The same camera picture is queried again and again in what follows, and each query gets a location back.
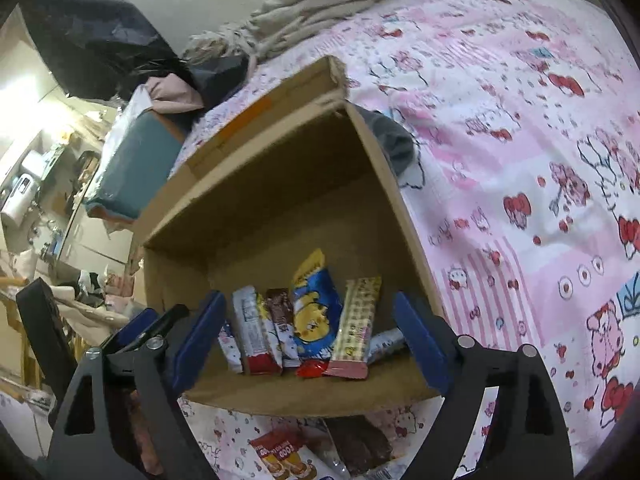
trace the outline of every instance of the cabinet door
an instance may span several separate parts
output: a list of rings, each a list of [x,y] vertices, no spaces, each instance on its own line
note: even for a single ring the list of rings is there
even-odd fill
[[[82,244],[86,248],[104,254],[108,258],[123,264],[127,263],[131,239],[133,238],[131,231],[122,230],[108,233],[102,220],[87,216],[84,207],[81,206],[76,213],[72,232],[74,238],[71,243]]]
[[[124,275],[124,264],[122,262],[107,258],[91,249],[87,249],[81,244],[71,241],[65,244],[60,261],[78,270],[87,270],[103,274],[104,269],[109,266],[109,270],[116,274]]]

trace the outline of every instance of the beige blanket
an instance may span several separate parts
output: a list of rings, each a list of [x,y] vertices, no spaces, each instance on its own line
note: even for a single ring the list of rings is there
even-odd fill
[[[379,0],[265,0],[244,23],[226,23],[216,32],[191,36],[182,56],[198,62],[244,53],[260,62],[376,1]]]

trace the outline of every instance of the pink wrapper end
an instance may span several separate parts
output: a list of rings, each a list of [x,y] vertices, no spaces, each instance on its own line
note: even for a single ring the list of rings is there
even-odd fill
[[[366,379],[369,368],[364,361],[329,361],[323,375],[344,377],[347,379]]]

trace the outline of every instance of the barcode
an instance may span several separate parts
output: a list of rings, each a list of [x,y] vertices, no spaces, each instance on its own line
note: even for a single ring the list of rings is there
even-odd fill
[[[366,480],[393,480],[393,477],[385,468],[370,471],[364,475],[364,478]]]

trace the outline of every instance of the hello kitty bed sheet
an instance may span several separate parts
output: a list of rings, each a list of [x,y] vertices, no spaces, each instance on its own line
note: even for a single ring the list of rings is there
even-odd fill
[[[386,0],[259,66],[175,167],[327,54],[352,102],[414,136],[402,195],[450,325],[540,349],[581,469],[640,377],[640,72],[615,26],[583,0]]]

